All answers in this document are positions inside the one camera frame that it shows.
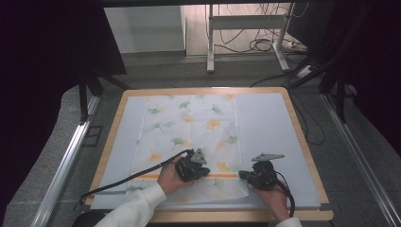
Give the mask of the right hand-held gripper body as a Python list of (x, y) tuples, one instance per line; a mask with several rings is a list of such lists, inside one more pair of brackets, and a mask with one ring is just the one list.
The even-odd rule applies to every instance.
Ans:
[(282, 183), (277, 178), (271, 160), (284, 158), (284, 154), (261, 153), (252, 158), (253, 171), (249, 173), (247, 182), (260, 190), (272, 190)]

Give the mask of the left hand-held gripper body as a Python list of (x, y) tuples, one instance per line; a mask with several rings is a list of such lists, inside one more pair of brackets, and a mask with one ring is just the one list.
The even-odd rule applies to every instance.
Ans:
[(175, 164), (175, 169), (183, 182), (198, 180), (198, 170), (207, 164), (202, 150), (188, 149), (187, 155)]

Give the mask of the white leaf-print mesh bag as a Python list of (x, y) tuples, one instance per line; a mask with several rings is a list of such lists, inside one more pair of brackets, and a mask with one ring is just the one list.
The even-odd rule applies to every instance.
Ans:
[(210, 173), (169, 196), (169, 203), (189, 205), (249, 195), (237, 175), (243, 163), (232, 95), (132, 96), (121, 125), (134, 152), (133, 173), (186, 149), (202, 151)]

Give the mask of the person's left hand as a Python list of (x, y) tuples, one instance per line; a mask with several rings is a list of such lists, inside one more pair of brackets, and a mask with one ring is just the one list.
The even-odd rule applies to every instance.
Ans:
[(158, 185), (161, 186), (166, 195), (170, 195), (184, 187), (192, 186), (194, 182), (183, 182), (177, 175), (175, 164), (182, 159), (181, 156), (175, 158), (172, 162), (162, 167), (157, 179)]

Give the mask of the person's right hand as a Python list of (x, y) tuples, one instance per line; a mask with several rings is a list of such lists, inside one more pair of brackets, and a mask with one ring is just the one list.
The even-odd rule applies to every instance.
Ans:
[(268, 191), (254, 187), (253, 192), (261, 197), (262, 201), (270, 209), (273, 217), (277, 221), (284, 221), (289, 218), (287, 195), (278, 185)]

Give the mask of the wooden table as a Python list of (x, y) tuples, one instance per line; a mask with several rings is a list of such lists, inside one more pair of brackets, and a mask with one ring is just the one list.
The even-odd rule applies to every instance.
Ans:
[[(128, 90), (118, 105), (111, 131), (106, 140), (91, 190), (108, 183), (125, 179), (129, 174), (129, 161), (134, 152), (121, 125), (128, 99), (132, 96), (186, 96), (186, 95), (236, 95), (239, 113), (241, 155), (247, 168), (257, 154), (284, 154), (273, 160), (273, 166), (284, 174), (294, 196), (294, 216), (300, 220), (327, 221), (334, 217), (332, 204), (327, 198), (319, 172), (302, 133), (288, 90), (282, 87), (263, 88), (177, 88)], [(85, 204), (92, 210), (108, 210), (123, 200), (127, 190), (117, 189), (89, 196)], [(194, 205), (161, 204), (150, 223), (217, 223), (273, 221), (272, 214), (253, 192), (236, 200), (197, 203)]]

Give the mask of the white table mat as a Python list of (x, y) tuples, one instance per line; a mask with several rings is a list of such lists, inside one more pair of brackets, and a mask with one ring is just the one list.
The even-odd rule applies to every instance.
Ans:
[(162, 210), (261, 207), (238, 176), (260, 154), (274, 155), (297, 208), (321, 205), (285, 100), (270, 93), (129, 96), (93, 208), (116, 208), (155, 182), (158, 164), (186, 149), (201, 150), (210, 172), (169, 196)]

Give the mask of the white power strip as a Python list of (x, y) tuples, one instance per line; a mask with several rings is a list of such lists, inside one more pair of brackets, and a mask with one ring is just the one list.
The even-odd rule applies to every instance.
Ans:
[(301, 78), (307, 76), (309, 73), (311, 73), (314, 70), (315, 70), (315, 68), (313, 66), (307, 65), (297, 74), (297, 77), (301, 79)]

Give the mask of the dark round object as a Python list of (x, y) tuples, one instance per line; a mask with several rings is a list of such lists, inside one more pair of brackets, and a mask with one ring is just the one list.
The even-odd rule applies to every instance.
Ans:
[(76, 218), (72, 227), (95, 227), (105, 217), (101, 212), (85, 212)]

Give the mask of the black metal stand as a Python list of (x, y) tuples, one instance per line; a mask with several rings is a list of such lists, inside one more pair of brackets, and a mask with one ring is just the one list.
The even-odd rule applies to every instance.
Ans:
[(345, 65), (346, 52), (349, 50), (352, 41), (355, 39), (357, 32), (372, 8), (371, 2), (365, 2), (364, 0), (355, 1), (357, 3), (357, 8), (354, 14), (344, 24), (343, 28), (337, 32), (339, 40), (330, 41), (331, 44), (338, 45), (333, 51), (332, 58), (325, 64), (320, 65), (315, 71), (312, 71), (294, 83), (290, 83), (288, 86), (289, 89), (295, 89), (312, 80), (313, 78), (323, 74), (323, 78), (318, 86), (318, 89), (321, 94), (327, 95), (331, 92), (334, 86), (337, 86), (335, 112), (341, 123), (346, 122), (344, 117), (346, 78), (342, 72)]
[(101, 96), (103, 87), (100, 79), (105, 79), (116, 87), (126, 91), (131, 87), (122, 81), (115, 79), (111, 75), (107, 75), (100, 70), (94, 69), (91, 72), (85, 72), (79, 76), (78, 93), (80, 106), (80, 124), (83, 125), (89, 119), (89, 106), (87, 98), (87, 90), (90, 90), (93, 96)]

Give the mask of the white cabinet panel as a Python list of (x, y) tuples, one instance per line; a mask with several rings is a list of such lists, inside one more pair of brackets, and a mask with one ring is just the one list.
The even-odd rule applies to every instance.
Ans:
[(105, 8), (121, 53), (184, 51), (180, 6)]

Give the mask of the dark curtain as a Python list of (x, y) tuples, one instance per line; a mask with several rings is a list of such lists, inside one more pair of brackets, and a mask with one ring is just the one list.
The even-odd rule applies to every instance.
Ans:
[(103, 7), (83, 0), (0, 0), (0, 221), (85, 76), (125, 66)]
[(355, 104), (401, 156), (401, 0), (335, 0), (323, 61), (339, 49), (363, 5), (371, 8), (341, 61)]

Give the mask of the aluminium floor rail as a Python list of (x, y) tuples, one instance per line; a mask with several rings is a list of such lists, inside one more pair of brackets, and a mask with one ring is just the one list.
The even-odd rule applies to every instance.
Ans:
[(390, 227), (401, 227), (401, 216), (397, 212), (385, 187), (366, 160), (348, 124), (344, 123), (337, 114), (336, 105), (332, 97), (323, 94), (321, 98), (384, 218), (387, 220)]
[(99, 98), (97, 96), (91, 97), (89, 104), (87, 105), (89, 116), (83, 123), (80, 123), (77, 126), (61, 159), (61, 163), (59, 164), (59, 167), (29, 227), (46, 227), (47, 222), (50, 220), (52, 212), (61, 195), (61, 191), (66, 183), (69, 172), (78, 155), (82, 141), (89, 129), (98, 102)]

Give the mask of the black square floor frame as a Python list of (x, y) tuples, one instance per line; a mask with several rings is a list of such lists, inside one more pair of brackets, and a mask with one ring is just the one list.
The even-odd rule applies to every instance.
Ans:
[(82, 145), (89, 148), (96, 147), (99, 142), (102, 130), (102, 126), (91, 126), (86, 132)]

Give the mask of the white metal desk frame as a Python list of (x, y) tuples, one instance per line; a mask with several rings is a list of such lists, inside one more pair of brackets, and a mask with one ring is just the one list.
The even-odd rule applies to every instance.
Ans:
[(287, 33), (288, 22), (293, 10), (293, 3), (288, 5), (285, 14), (263, 14), (263, 15), (214, 15), (214, 6), (209, 5), (208, 15), (208, 51), (207, 51), (207, 72), (215, 71), (214, 53), (214, 31), (234, 29), (278, 29), (280, 33), (276, 41), (272, 42), (272, 48), (283, 72), (289, 71), (288, 63), (282, 51), (282, 44)]

